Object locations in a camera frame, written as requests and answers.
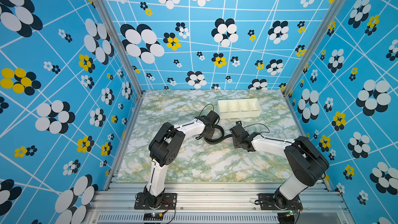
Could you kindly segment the black belt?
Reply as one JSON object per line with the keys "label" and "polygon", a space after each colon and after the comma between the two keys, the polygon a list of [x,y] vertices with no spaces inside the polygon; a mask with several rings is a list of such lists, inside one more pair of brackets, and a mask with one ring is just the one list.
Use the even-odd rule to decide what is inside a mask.
{"label": "black belt", "polygon": [[216,125],[216,126],[217,126],[217,128],[213,135],[213,138],[215,138],[215,140],[205,140],[205,142],[207,144],[216,145],[216,144],[223,142],[226,139],[233,137],[233,135],[231,135],[231,134],[225,135],[224,128],[221,127],[220,125]]}

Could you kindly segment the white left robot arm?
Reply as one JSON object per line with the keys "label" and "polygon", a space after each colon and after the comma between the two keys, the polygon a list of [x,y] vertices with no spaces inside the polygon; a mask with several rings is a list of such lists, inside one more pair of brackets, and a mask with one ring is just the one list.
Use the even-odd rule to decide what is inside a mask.
{"label": "white left robot arm", "polygon": [[216,129],[224,135],[221,126],[205,119],[194,119],[180,125],[163,124],[149,145],[151,173],[144,195],[151,208],[162,204],[168,167],[176,159],[184,139],[195,135],[210,139]]}

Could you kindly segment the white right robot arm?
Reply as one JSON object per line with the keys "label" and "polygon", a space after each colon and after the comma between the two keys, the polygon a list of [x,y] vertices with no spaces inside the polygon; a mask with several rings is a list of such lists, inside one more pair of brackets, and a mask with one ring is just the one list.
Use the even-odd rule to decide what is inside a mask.
{"label": "white right robot arm", "polygon": [[233,134],[232,137],[235,148],[248,152],[267,152],[288,160],[292,174],[278,187],[271,200],[279,209],[286,209],[289,202],[325,176],[330,167],[323,154],[304,136],[282,140],[244,132]]}

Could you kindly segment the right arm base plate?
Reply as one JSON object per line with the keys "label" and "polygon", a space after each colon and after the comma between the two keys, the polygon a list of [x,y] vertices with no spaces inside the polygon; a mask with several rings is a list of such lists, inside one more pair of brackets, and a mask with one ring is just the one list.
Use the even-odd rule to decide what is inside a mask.
{"label": "right arm base plate", "polygon": [[286,200],[282,195],[258,194],[255,205],[259,205],[262,210],[270,211],[299,211],[303,209],[299,196],[292,200]]}

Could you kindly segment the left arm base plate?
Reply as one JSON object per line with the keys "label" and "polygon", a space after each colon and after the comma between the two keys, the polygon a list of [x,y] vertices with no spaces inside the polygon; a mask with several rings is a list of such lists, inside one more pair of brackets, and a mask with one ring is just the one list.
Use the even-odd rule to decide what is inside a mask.
{"label": "left arm base plate", "polygon": [[175,209],[177,203],[178,194],[175,193],[163,193],[157,197],[153,197],[151,194],[144,194],[140,192],[136,195],[136,201],[134,209],[139,210],[166,210]]}

